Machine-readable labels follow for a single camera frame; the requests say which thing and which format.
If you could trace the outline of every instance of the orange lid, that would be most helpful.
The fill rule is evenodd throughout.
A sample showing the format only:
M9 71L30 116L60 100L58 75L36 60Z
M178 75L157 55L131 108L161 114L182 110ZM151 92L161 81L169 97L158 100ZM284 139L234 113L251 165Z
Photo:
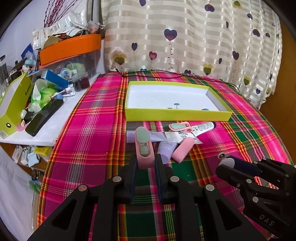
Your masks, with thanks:
M40 51L41 65L89 53L101 48L100 34L87 34L63 40Z

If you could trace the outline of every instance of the yellow-green box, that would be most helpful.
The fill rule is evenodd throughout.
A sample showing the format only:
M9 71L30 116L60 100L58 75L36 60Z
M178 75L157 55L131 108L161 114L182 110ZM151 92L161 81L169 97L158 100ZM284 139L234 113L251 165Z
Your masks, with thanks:
M32 91L30 77L27 73L15 79L5 91L0 100L0 137L6 138L16 132L16 125L21 123L20 113Z
M228 121L230 107L212 88L178 82L131 81L126 121Z

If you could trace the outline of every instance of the open box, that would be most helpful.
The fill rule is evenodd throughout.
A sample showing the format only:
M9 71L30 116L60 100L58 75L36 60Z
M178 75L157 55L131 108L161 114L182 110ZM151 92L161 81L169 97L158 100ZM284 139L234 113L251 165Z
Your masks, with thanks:
M207 86L131 81L125 115L126 121L228 121L232 110Z

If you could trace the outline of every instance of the white round tip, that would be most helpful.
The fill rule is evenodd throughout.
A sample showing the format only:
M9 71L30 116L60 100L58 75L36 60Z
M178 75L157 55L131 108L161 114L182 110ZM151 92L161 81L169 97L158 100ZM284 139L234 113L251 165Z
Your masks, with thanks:
M234 168L234 159L233 158L224 158L219 165L223 164L225 166L228 166L230 168Z

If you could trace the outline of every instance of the curtain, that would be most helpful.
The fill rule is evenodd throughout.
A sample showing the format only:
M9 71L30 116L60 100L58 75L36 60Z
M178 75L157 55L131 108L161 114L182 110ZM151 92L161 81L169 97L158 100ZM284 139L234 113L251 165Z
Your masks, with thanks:
M257 108L276 86L282 38L261 0L102 0L106 71L160 69L235 84Z

